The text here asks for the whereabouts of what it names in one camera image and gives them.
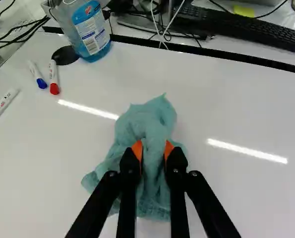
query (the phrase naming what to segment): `blue marker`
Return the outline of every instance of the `blue marker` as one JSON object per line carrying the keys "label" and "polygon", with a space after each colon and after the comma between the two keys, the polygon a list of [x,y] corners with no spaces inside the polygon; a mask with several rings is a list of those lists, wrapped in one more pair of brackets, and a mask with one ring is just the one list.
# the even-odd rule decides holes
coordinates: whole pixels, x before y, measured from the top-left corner
{"label": "blue marker", "polygon": [[37,68],[37,65],[30,60],[27,63],[28,63],[29,71],[32,73],[34,80],[36,80],[38,87],[41,89],[47,88],[47,83],[44,81],[42,74]]}

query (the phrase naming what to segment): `black edge trim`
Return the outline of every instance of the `black edge trim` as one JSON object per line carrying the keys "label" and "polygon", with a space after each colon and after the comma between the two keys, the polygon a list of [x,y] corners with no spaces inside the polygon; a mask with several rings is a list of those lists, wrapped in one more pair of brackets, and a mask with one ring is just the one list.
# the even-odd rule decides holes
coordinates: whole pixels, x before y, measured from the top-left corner
{"label": "black edge trim", "polygon": [[[43,26],[43,29],[45,32],[63,34],[62,29],[59,27]],[[121,43],[127,43],[127,44],[138,45],[138,46],[158,48],[158,45],[159,45],[159,41],[141,39],[141,38],[130,37],[130,36],[110,35],[110,37],[111,37],[111,40],[114,42],[121,42]],[[209,57],[215,57],[215,58],[220,58],[225,60],[251,63],[251,64],[256,64],[256,65],[270,67],[270,68],[276,68],[276,69],[295,73],[295,65],[283,63],[283,62],[279,62],[279,61],[275,61],[271,59],[263,59],[263,58],[259,58],[255,56],[247,56],[247,55],[242,55],[242,54],[237,54],[232,52],[199,48],[199,47],[180,45],[180,44],[174,44],[174,43],[166,43],[166,45],[168,46],[168,49],[171,51],[185,52],[185,53],[190,53],[190,54],[195,54],[200,56],[209,56]]]}

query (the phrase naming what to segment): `black circular object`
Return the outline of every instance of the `black circular object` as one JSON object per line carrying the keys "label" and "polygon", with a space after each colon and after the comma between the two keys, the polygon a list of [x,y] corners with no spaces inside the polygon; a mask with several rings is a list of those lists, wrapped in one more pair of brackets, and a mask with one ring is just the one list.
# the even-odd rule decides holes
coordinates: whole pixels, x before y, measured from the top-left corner
{"label": "black circular object", "polygon": [[68,65],[79,59],[72,46],[64,46],[56,50],[52,55],[52,60],[56,61],[57,65]]}

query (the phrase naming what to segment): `yellow sticky note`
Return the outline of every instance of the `yellow sticky note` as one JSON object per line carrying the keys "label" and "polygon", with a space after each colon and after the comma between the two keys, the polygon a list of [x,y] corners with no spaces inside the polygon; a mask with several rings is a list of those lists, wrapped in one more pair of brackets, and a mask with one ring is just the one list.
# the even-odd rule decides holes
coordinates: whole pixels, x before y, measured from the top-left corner
{"label": "yellow sticky note", "polygon": [[252,8],[244,7],[244,6],[233,6],[234,13],[242,16],[248,16],[248,17],[255,17],[255,11]]}

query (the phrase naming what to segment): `blue marker cap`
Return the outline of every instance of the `blue marker cap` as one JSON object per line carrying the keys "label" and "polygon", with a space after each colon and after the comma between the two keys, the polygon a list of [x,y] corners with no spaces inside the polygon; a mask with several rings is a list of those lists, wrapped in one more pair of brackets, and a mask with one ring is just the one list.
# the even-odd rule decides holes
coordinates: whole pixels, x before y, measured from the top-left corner
{"label": "blue marker cap", "polygon": [[47,83],[42,78],[38,78],[36,80],[36,82],[37,82],[39,88],[41,88],[41,89],[47,88]]}

